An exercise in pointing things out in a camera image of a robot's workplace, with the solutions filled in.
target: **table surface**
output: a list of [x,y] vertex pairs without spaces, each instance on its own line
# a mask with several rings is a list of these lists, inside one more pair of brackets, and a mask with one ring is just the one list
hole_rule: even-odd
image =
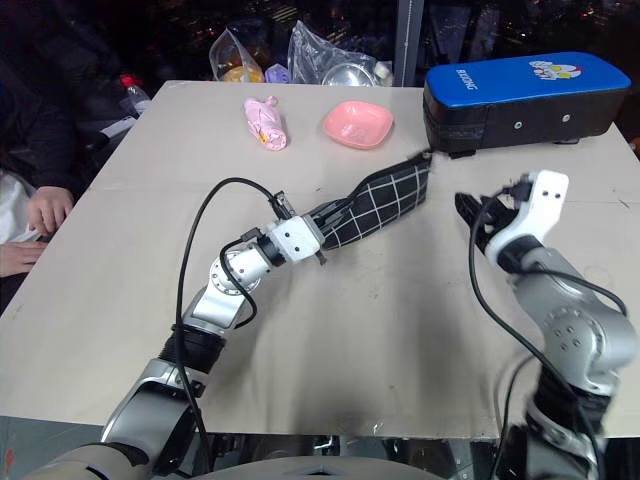
[[[290,134],[281,152],[261,147],[243,115],[245,98],[268,95]],[[392,111],[380,148],[352,150],[323,133],[323,117],[345,100]],[[165,84],[2,316],[0,414],[104,423],[169,335],[179,260],[206,192],[245,176],[285,190],[304,212],[426,147],[421,105],[420,89]],[[640,165],[615,127],[578,145],[438,154],[418,210],[329,252],[324,267],[279,268],[256,290],[259,317],[229,335],[200,402],[208,429],[495,437],[495,386],[524,354],[473,297],[453,195],[488,194],[540,168],[571,179],[546,244],[625,299],[640,330]],[[185,304],[223,242],[272,219],[252,190],[221,192],[194,243]],[[504,273],[478,264],[488,300],[541,345]],[[536,368],[519,381],[514,418]],[[621,374],[609,435],[640,435],[639,376],[640,357]]]

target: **pink plastic dish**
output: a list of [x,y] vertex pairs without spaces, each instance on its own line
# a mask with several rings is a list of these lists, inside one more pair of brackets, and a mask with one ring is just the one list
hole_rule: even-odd
[[393,125],[389,110],[372,103],[343,102],[324,119],[324,131],[336,142],[368,150],[376,148]]

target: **blue case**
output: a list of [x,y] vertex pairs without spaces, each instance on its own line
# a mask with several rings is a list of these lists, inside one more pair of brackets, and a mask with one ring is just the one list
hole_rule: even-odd
[[427,73],[424,119],[433,149],[576,140],[607,131],[631,80],[581,52],[441,65]]

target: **black cloth with white grid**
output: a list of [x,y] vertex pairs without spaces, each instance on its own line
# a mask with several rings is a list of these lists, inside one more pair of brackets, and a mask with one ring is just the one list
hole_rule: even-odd
[[312,211],[311,218],[326,238],[322,248],[361,240],[424,202],[430,164],[430,152],[420,152],[368,176],[348,197]]

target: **clear plastic bag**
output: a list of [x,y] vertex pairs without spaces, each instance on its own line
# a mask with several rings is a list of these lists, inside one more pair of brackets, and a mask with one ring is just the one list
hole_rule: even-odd
[[357,83],[352,84],[378,83],[373,73],[375,58],[334,47],[299,20],[291,32],[287,60],[290,83],[331,84],[327,75],[340,75],[341,69],[358,75]]
[[228,29],[211,45],[209,63],[214,80],[264,83],[262,69]]

